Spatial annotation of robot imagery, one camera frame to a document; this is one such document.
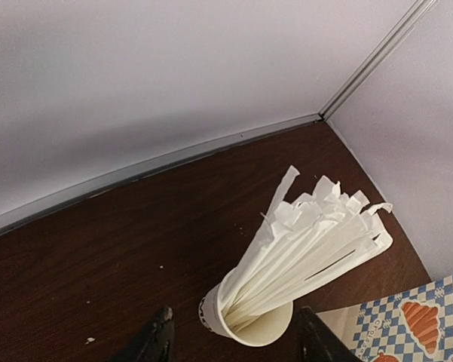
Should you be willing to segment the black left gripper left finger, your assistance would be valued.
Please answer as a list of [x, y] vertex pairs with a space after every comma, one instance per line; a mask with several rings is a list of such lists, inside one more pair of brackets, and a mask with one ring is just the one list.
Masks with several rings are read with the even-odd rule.
[[173, 349], [173, 310], [158, 310], [129, 343], [109, 358], [113, 362], [167, 362]]

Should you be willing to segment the blue checkered paper bag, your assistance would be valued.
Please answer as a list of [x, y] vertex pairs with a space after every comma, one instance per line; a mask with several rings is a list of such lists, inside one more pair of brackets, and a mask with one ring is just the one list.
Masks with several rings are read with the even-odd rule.
[[362, 361], [453, 361], [453, 275], [319, 317]]

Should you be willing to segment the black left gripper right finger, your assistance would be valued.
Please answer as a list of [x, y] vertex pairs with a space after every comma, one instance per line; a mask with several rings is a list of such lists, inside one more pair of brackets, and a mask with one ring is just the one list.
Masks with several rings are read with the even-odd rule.
[[357, 357], [310, 309], [296, 313], [298, 332], [298, 361], [347, 362]]

